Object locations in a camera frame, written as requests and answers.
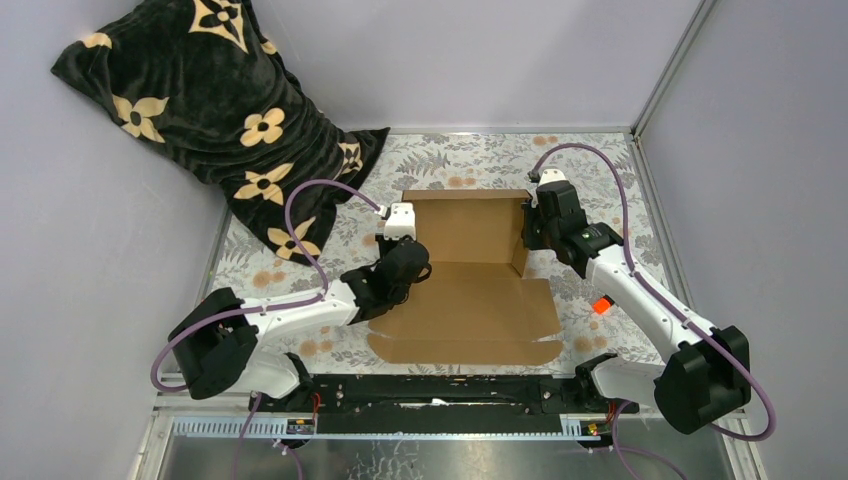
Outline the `brown cardboard box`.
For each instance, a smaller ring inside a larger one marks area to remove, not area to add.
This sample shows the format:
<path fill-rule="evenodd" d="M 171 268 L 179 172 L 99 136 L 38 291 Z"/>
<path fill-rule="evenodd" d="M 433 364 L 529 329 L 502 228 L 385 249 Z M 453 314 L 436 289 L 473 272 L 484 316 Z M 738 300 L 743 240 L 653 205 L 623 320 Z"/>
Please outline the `brown cardboard box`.
<path fill-rule="evenodd" d="M 524 276 L 523 189 L 407 190 L 430 277 L 369 321 L 368 344 L 392 364 L 538 366 L 563 343 L 546 279 Z"/>

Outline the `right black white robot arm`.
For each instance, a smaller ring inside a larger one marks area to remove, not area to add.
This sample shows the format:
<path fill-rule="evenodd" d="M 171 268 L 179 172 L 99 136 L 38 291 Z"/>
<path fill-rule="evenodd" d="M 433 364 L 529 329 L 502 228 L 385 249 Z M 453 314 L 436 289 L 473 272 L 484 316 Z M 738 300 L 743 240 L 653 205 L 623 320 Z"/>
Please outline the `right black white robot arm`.
<path fill-rule="evenodd" d="M 524 202 L 522 239 L 530 250 L 551 250 L 613 305 L 623 310 L 659 352 L 661 364 L 606 353 L 578 365 L 575 402 L 597 412 L 611 400 L 657 409 L 678 432 L 691 434 L 749 403 L 752 387 L 747 337 L 716 328 L 668 296 L 627 256 L 623 238 L 605 223 L 591 224 L 576 188 L 565 179 L 537 180 Z"/>

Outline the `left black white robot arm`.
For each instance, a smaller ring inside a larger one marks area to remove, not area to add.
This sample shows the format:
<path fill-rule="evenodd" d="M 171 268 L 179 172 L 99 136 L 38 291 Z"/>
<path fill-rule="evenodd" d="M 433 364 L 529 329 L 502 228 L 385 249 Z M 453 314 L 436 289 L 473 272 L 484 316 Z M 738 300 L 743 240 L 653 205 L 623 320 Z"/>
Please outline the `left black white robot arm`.
<path fill-rule="evenodd" d="M 171 331 L 164 351 L 173 354 L 182 388 L 194 400 L 236 388 L 265 394 L 296 411 L 309 401 L 309 374 L 284 351 L 285 340 L 382 316 L 404 303 L 410 288 L 430 271 L 427 249 L 406 237 L 374 264 L 344 273 L 326 290 L 241 299 L 220 288 Z"/>

